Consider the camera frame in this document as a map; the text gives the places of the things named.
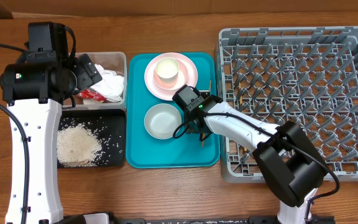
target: bowl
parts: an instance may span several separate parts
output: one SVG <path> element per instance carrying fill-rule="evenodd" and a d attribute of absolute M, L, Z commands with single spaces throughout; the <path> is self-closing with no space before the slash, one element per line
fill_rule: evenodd
<path fill-rule="evenodd" d="M 157 62 L 154 71 L 165 86 L 173 86 L 177 82 L 179 63 L 174 58 L 164 57 Z"/>
<path fill-rule="evenodd" d="M 177 60 L 177 62 L 179 64 L 179 71 L 178 71 L 178 75 L 177 75 L 177 78 L 175 80 L 175 83 L 173 85 L 167 85 L 167 83 L 165 83 L 163 80 L 160 79 L 159 75 L 154 70 L 154 82 L 155 82 L 155 84 L 157 84 L 160 88 L 162 88 L 164 90 L 178 90 L 184 84 L 186 84 L 187 77 L 188 77 L 186 65 L 183 62 L 181 62 L 180 60 Z"/>
<path fill-rule="evenodd" d="M 144 117 L 146 131 L 156 139 L 171 138 L 180 124 L 181 115 L 179 111 L 167 103 L 154 105 Z"/>

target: black tray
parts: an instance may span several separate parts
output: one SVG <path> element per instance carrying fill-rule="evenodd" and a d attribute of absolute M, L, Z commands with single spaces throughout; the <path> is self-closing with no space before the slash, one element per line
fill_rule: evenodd
<path fill-rule="evenodd" d="M 63 130 L 65 125 L 76 126 L 83 123 L 86 128 L 100 130 L 97 138 L 102 141 L 102 156 L 93 163 L 98 167 L 121 166 L 125 159 L 126 142 L 126 115 L 123 110 L 78 110 L 63 111 L 59 122 L 59 130 Z M 65 168 L 63 164 L 57 161 L 58 168 Z"/>

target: wooden table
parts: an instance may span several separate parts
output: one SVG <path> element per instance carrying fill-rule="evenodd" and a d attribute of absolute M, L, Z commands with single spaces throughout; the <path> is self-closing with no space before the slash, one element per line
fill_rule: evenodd
<path fill-rule="evenodd" d="M 22 47 L 34 19 L 0 20 L 0 43 Z M 121 51 L 127 61 L 149 52 L 214 54 L 218 33 L 227 27 L 358 26 L 358 12 L 294 12 L 205 16 L 143 16 L 55 19 L 70 26 L 77 51 Z M 18 56 L 0 49 L 0 75 Z M 11 191 L 11 133 L 0 111 L 0 223 Z M 60 198 L 65 215 L 113 211 L 119 218 L 229 218 L 275 215 L 278 200 L 265 184 L 228 184 L 219 162 L 209 168 L 139 170 L 60 169 Z M 331 190 L 324 184 L 319 192 Z M 344 182 L 334 196 L 316 201 L 312 212 L 335 215 L 337 223 L 358 223 L 358 182 Z"/>

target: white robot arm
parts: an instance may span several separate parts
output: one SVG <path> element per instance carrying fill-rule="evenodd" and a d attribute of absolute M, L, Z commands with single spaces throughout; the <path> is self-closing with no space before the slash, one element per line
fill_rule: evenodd
<path fill-rule="evenodd" d="M 181 136 L 177 132 L 186 125 L 184 131 L 188 133 L 220 134 L 244 146 L 253 154 L 267 185 L 281 201 L 277 220 L 282 224 L 310 221 L 309 199 L 327 172 L 320 166 L 325 165 L 323 158 L 300 127 L 290 121 L 283 126 L 261 122 L 217 96 L 203 98 L 196 88 L 189 86 L 179 89 L 173 100 L 185 113 L 185 122 L 174 132 L 174 138 Z M 284 162 L 280 154 L 292 149 L 282 141 L 302 148 L 312 159 L 295 154 Z"/>
<path fill-rule="evenodd" d="M 66 31 L 73 37 L 70 55 Z M 12 115 L 5 111 L 11 117 L 13 148 L 7 224 L 109 223 L 107 213 L 63 219 L 58 193 L 57 131 L 63 101 L 71 98 L 75 106 L 73 95 L 102 79 L 88 55 L 75 57 L 75 45 L 73 31 L 63 24 L 30 23 L 28 50 L 0 77 L 2 98 Z M 28 145 L 25 153 L 23 145 Z"/>

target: dish rack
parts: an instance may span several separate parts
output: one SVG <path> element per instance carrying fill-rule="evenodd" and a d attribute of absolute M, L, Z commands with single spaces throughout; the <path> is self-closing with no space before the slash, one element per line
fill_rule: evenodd
<path fill-rule="evenodd" d="M 298 123 L 339 180 L 358 181 L 358 27 L 223 29 L 216 50 L 220 97 L 261 121 Z M 252 153 L 221 144 L 226 181 L 264 182 Z"/>

